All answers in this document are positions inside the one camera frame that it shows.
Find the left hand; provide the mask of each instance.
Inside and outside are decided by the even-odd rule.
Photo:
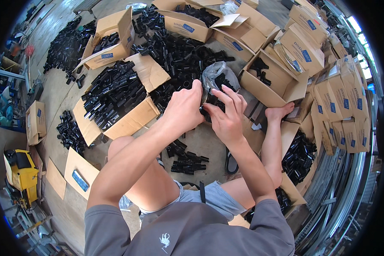
[[[159,122],[167,125],[171,132],[178,135],[177,137],[194,129],[204,121],[204,116],[199,111],[201,98],[202,84],[195,79],[192,89],[182,89],[172,94],[168,107]]]

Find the workshop floor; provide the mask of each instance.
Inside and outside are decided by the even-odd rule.
[[[82,0],[54,0],[55,7],[46,15],[46,17],[38,24],[30,37],[30,44],[35,47],[34,54],[31,59],[31,77],[36,78],[39,72],[42,74],[43,65],[46,62],[47,51],[50,42],[55,38],[57,33],[65,27],[67,22],[71,21],[75,14],[72,12]],[[103,18],[112,13],[124,10],[128,0],[108,0],[101,1],[92,10],[95,16]],[[278,0],[260,0],[259,12],[264,14],[276,25],[284,27],[288,21],[289,10],[285,8]],[[81,14],[82,21],[80,25],[84,25],[93,20],[93,16],[88,12]],[[208,46],[214,51],[226,49],[219,42],[210,39]],[[229,62],[228,66],[238,73],[246,63],[236,57],[235,62]],[[76,83],[67,85],[65,72],[58,69],[51,69],[48,73],[41,77],[44,84],[44,91],[40,98],[41,102],[45,103],[47,136],[37,146],[38,151],[45,162],[48,164],[48,159],[54,162],[58,170],[64,175],[65,165],[67,161],[68,151],[63,148],[60,140],[57,140],[56,126],[60,123],[59,116],[64,110],[72,110],[83,94],[84,90],[90,85],[90,82],[99,74],[103,68],[95,70],[83,69],[86,75],[82,89],[78,89]],[[249,93],[243,94],[247,100],[251,99]],[[150,127],[155,120],[151,121],[145,128],[142,128],[134,134],[135,137],[143,134],[147,127]],[[170,167],[173,159],[168,159],[166,152],[163,152],[163,161],[166,170],[170,175],[180,182],[199,183],[203,181],[205,184],[218,180],[226,182],[228,177],[225,175],[225,146],[216,137],[210,126],[202,124],[195,130],[186,133],[186,139],[181,139],[188,150],[197,155],[207,156],[210,162],[207,164],[206,171],[197,171],[194,176],[184,175],[179,173],[171,173]],[[90,150],[85,150],[84,155],[88,161],[100,163],[104,166],[106,161],[108,147],[111,143],[109,140],[106,144],[99,144]],[[62,200],[51,185],[46,183],[45,186],[45,208],[51,212],[53,218],[51,220],[52,227],[62,235],[75,252],[83,255],[84,252],[84,212],[86,210],[87,200],[85,200],[72,186],[67,183],[64,200]],[[123,216],[130,228],[131,237],[139,231],[140,223],[138,218],[138,208],[132,207],[131,212],[123,211]]]

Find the knee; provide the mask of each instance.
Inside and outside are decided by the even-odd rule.
[[[135,139],[132,136],[122,136],[113,140],[110,147],[108,148],[108,159],[114,157],[121,149],[123,149],[134,140]]]

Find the sandal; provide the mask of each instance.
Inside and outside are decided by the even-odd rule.
[[[228,174],[235,174],[239,170],[236,160],[230,153],[229,149],[226,148],[226,162],[225,162],[225,171]]]

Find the right hand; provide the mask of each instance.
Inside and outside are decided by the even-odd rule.
[[[233,92],[232,89],[222,85],[222,90],[212,89],[211,93],[225,104],[225,113],[218,107],[209,103],[204,104],[204,109],[212,120],[212,129],[218,138],[229,148],[240,145],[246,139],[242,133],[243,112],[247,107],[242,95]]]

